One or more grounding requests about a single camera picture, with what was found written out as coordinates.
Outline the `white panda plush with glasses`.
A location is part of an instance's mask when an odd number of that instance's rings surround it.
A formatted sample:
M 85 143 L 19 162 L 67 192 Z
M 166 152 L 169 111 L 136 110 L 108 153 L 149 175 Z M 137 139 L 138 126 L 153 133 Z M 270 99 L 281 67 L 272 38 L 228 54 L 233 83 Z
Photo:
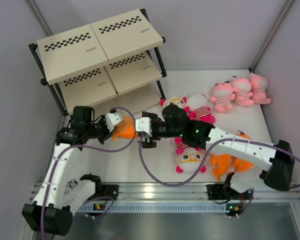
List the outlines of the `white panda plush with glasses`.
M 169 105 L 176 105 L 180 109 L 184 109 L 186 113 L 190 111 L 190 108 L 187 106 L 187 97 L 170 97 L 168 99 L 161 99 L 159 103 L 163 108 Z

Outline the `aluminium mounting rail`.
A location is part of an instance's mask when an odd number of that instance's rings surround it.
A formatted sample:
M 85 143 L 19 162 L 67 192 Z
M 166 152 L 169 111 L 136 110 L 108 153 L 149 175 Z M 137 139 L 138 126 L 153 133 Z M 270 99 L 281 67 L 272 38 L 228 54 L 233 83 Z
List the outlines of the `aluminium mounting rail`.
M 117 197 L 118 201 L 206 201 L 216 192 L 211 182 L 195 182 L 181 187 L 165 187 L 157 183 L 116 183 L 114 190 L 104 190 L 106 195 Z M 300 190 L 276 191 L 268 187 L 254 190 L 253 199 L 261 202 L 300 201 Z

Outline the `beige three-tier shelf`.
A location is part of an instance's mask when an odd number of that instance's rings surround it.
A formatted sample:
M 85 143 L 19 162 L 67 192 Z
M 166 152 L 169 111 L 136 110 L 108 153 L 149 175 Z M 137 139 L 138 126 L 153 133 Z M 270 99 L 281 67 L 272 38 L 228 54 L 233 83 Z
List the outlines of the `beige three-tier shelf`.
M 138 113 L 165 98 L 165 43 L 147 11 L 135 9 L 42 38 L 28 47 L 63 116 L 76 106 Z

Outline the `orange shark plush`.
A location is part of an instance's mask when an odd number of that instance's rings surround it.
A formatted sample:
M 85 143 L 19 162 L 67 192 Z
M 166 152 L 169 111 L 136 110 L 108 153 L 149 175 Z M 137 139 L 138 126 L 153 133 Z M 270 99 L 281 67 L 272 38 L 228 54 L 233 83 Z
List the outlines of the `orange shark plush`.
M 123 121 L 114 128 L 112 139 L 117 141 L 119 138 L 132 139 L 135 134 L 134 121 L 129 116 L 124 116 Z
M 256 165 L 243 160 L 241 158 L 234 157 L 229 154 L 222 155 L 210 155 L 210 164 L 212 166 L 212 173 L 218 182 L 221 181 L 221 177 L 236 172 L 245 172 L 254 168 Z

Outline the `white panda plush front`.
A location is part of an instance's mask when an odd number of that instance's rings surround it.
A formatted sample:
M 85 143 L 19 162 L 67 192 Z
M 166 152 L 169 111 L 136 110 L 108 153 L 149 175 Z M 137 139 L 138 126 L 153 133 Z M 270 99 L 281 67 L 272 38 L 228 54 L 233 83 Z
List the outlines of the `white panda plush front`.
M 176 172 L 191 174 L 197 170 L 206 151 L 201 148 L 193 148 L 182 142 L 181 137 L 174 139 L 176 146 Z

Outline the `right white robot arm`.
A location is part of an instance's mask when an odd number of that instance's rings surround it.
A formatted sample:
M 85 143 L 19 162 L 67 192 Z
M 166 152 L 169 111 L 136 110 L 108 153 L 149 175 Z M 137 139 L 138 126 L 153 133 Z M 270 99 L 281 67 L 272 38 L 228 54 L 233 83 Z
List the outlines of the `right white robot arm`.
M 227 176 L 223 192 L 230 199 L 263 186 L 281 192 L 290 190 L 295 160 L 287 141 L 262 143 L 233 135 L 211 123 L 191 119 L 174 104 L 165 107 L 162 116 L 160 119 L 157 114 L 144 111 L 135 121 L 140 149 L 155 148 L 156 141 L 162 138 L 180 137 L 182 143 L 207 154 L 226 154 L 254 164 L 254 169 Z

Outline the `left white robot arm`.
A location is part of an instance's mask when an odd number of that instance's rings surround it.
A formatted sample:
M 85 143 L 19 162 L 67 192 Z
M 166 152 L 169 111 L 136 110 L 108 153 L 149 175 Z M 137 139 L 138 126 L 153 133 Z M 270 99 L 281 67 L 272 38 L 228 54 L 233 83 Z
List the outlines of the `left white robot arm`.
M 42 237 L 46 234 L 65 236 L 84 202 L 97 200 L 103 194 L 101 178 L 91 173 L 83 174 L 77 185 L 65 193 L 84 145 L 90 139 L 104 143 L 122 121 L 117 112 L 99 117 L 94 113 L 89 106 L 74 108 L 68 125 L 57 132 L 51 164 L 38 193 L 22 208 L 22 216 L 31 230 L 41 233 Z

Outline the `white panda plush face down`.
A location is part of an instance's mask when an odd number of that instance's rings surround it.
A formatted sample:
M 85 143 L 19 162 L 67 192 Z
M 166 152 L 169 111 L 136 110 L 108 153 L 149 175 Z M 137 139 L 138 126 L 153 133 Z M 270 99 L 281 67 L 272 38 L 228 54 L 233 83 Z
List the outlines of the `white panda plush face down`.
M 215 116 L 208 106 L 207 98 L 204 94 L 196 93 L 187 98 L 186 107 L 189 110 L 189 117 L 192 120 L 207 122 L 214 124 L 216 122 Z

